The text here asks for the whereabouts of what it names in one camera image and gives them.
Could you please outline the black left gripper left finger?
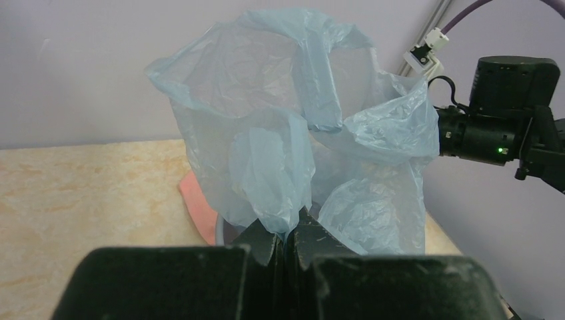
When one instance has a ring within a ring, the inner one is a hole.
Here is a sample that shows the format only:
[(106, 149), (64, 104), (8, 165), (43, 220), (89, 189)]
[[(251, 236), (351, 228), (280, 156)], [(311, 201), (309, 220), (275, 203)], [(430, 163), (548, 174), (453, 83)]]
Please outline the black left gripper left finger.
[(270, 319), (283, 243), (259, 222), (230, 245), (103, 247), (78, 264), (54, 319)]

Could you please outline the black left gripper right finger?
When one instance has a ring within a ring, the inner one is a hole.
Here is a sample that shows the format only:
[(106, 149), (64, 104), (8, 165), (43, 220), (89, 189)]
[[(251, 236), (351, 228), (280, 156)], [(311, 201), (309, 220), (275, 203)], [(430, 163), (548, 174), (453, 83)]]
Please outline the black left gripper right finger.
[(285, 249), (291, 319), (505, 319), (490, 276), (455, 255), (358, 255), (306, 209)]

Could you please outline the grey plastic trash bin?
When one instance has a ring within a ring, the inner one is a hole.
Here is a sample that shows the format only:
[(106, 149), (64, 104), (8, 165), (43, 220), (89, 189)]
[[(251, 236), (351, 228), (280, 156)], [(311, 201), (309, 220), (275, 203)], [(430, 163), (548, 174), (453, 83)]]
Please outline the grey plastic trash bin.
[[(313, 202), (308, 212), (314, 219), (318, 219), (321, 207), (321, 204)], [(230, 245), (245, 229), (246, 227), (231, 225), (219, 215), (215, 224), (215, 245)]]

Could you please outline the right aluminium corner post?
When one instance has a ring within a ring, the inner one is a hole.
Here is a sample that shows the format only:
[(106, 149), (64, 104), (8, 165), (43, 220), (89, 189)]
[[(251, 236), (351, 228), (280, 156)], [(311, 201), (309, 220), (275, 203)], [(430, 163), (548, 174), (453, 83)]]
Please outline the right aluminium corner post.
[(422, 45), (428, 32), (440, 25), (441, 21), (446, 17), (448, 10), (452, 7), (453, 3), (454, 0), (435, 1), (432, 9), (429, 11), (426, 19), (416, 33), (414, 40), (409, 45), (409, 49), (412, 49), (415, 45)]

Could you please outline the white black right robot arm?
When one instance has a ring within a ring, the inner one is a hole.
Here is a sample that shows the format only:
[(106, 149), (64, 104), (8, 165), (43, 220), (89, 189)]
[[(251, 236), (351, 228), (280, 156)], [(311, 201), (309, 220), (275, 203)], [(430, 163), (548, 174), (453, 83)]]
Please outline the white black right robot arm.
[(560, 69), (549, 58), (478, 60), (470, 101), (438, 108), (440, 155), (503, 166), (564, 192), (564, 120), (550, 108)]

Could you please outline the pink folded cloth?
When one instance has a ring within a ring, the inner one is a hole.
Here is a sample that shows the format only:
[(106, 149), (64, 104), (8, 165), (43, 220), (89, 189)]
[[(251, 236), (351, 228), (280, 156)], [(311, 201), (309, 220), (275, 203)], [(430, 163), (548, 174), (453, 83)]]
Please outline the pink folded cloth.
[(194, 171), (190, 170), (180, 180), (179, 191), (199, 235), (206, 244), (216, 245), (218, 213), (209, 206)]

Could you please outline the light blue plastic trash bag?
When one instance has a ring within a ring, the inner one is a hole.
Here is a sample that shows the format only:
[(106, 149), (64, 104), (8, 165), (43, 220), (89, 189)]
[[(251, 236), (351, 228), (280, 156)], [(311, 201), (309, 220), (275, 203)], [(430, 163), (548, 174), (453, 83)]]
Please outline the light blue plastic trash bag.
[(356, 25), (313, 9), (247, 11), (145, 74), (226, 222), (286, 237), (308, 209), (357, 253), (424, 253), (438, 113), (426, 80), (381, 69)]

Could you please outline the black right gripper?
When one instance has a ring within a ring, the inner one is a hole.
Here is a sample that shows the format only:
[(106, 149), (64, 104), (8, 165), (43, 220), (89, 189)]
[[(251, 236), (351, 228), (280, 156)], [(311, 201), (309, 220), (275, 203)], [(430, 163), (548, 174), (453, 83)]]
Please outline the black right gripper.
[(559, 78), (550, 58), (480, 58), (469, 104), (437, 111), (440, 155), (503, 166), (525, 159), (531, 147), (559, 152), (550, 109)]

